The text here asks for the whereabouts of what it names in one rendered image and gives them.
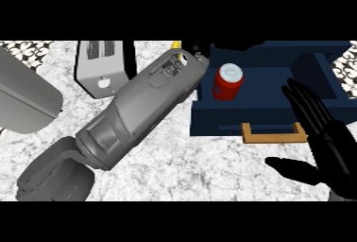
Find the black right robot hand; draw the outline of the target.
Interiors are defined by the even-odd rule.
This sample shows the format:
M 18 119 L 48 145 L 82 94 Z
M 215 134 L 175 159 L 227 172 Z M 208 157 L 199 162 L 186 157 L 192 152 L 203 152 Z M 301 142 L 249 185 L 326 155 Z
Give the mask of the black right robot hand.
M 304 128 L 317 165 L 279 157 L 265 157 L 265 164 L 286 179 L 310 185 L 323 182 L 338 197 L 357 200 L 357 141 L 351 132 L 314 92 L 292 78 L 282 93 Z

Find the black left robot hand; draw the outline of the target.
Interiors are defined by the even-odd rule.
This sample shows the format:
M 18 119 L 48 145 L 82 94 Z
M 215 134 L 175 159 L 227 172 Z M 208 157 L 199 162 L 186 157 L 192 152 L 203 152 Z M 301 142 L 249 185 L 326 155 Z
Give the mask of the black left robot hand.
M 181 48 L 190 52 L 192 55 L 199 53 L 205 57 L 211 54 L 211 44 L 215 48 L 231 49 L 245 51 L 249 47 L 262 44 L 261 40 L 243 40 L 243 41 L 199 41 L 199 40 L 184 40 L 181 41 Z

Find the red can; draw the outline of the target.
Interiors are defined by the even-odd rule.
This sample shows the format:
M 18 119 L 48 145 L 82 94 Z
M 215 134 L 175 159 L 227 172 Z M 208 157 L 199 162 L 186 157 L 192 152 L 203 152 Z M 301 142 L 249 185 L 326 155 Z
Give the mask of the red can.
M 215 100 L 233 100 L 243 83 L 243 71 L 234 63 L 224 63 L 215 72 L 212 95 Z

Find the navy blue drawer box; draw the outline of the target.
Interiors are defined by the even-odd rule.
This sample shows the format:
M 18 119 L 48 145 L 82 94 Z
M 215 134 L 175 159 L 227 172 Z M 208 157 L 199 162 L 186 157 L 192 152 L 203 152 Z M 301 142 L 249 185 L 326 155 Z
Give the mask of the navy blue drawer box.
M 355 109 L 330 69 L 330 63 L 349 48 L 349 41 L 265 41 L 245 51 L 211 45 L 211 65 L 200 82 L 196 110 L 289 109 L 282 94 L 287 78 L 302 83 L 317 94 L 327 109 Z M 242 68 L 243 84 L 233 101 L 217 101 L 212 96 L 218 67 L 231 62 Z

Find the navy blue drawer front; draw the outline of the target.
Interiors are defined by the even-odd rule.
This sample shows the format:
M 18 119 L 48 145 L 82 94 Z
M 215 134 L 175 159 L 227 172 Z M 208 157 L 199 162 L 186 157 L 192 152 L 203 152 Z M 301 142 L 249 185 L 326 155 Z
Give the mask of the navy blue drawer front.
M 254 134 L 293 132 L 296 117 L 287 102 L 195 101 L 192 103 L 190 136 L 240 136 L 240 124 Z

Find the silver toaster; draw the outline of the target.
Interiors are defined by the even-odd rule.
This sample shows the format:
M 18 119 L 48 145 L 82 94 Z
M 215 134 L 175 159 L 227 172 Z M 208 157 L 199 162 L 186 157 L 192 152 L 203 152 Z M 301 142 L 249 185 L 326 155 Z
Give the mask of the silver toaster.
M 74 79 L 94 98 L 112 96 L 137 75 L 133 41 L 79 41 Z

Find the grey rounded appliance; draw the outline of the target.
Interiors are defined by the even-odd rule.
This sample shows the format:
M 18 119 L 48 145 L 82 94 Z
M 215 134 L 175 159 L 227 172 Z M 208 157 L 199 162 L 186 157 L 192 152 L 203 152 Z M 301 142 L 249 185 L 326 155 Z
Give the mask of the grey rounded appliance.
M 0 127 L 34 133 L 54 121 L 62 107 L 60 91 L 0 46 Z

